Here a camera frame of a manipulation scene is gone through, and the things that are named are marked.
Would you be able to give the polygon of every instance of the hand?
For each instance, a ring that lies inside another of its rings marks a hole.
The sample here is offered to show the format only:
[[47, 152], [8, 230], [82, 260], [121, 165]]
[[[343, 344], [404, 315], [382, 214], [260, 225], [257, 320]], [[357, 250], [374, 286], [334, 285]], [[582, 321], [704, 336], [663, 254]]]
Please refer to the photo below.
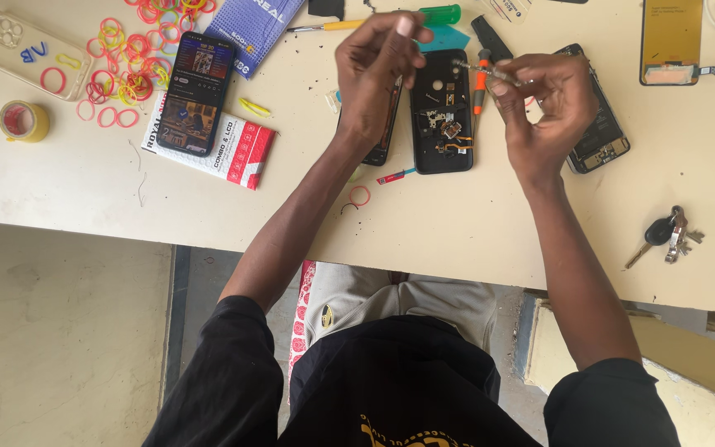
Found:
[[412, 41], [432, 41], [423, 19], [409, 11], [374, 14], [335, 50], [342, 101], [338, 132], [357, 138], [362, 156], [382, 138], [393, 84], [403, 76], [403, 85], [412, 88], [415, 69], [427, 64]]
[[[520, 80], [535, 82], [514, 87], [494, 80], [490, 89], [506, 122], [509, 162], [523, 190], [551, 186], [572, 148], [597, 114], [597, 97], [590, 82], [590, 64], [584, 56], [527, 54], [497, 64]], [[542, 104], [537, 124], [526, 119], [525, 98]]]

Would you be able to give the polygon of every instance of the green screwdriver handle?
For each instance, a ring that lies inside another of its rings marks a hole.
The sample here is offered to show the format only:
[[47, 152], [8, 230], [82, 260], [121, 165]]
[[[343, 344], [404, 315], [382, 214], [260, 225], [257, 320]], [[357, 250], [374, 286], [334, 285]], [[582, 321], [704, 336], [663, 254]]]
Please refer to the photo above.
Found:
[[421, 8], [418, 10], [424, 13], [427, 18], [423, 20], [423, 25], [453, 25], [459, 22], [462, 17], [462, 9], [459, 5], [433, 6], [432, 8]]

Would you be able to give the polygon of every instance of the grey shorts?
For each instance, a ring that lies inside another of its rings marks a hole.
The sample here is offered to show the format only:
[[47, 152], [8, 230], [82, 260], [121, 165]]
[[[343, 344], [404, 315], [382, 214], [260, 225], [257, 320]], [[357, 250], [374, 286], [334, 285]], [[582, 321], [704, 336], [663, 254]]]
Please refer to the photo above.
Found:
[[411, 274], [394, 285], [387, 270], [316, 262], [305, 319], [306, 345], [341, 329], [393, 315], [423, 315], [451, 324], [490, 353], [496, 296], [490, 284]]

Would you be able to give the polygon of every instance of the tape roll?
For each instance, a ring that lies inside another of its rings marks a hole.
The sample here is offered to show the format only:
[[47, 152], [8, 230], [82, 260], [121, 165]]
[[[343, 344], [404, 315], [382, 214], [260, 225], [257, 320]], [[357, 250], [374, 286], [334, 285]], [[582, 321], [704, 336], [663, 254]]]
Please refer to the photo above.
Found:
[[35, 143], [48, 133], [48, 115], [40, 106], [10, 101], [0, 112], [0, 127], [9, 142]]

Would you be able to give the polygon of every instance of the orange screwdriver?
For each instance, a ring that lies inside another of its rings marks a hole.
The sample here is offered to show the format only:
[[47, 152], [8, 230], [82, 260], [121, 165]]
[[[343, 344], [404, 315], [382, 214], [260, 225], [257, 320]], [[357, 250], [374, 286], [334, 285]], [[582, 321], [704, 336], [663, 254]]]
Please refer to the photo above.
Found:
[[[482, 48], [479, 51], [479, 67], [489, 69], [490, 66], [490, 55], [492, 52], [487, 48]], [[476, 86], [473, 88], [473, 137], [476, 137], [477, 131], [477, 121], [479, 119], [479, 114], [482, 113], [482, 104], [485, 102], [485, 81], [487, 80], [487, 73], [482, 71], [476, 71]]]

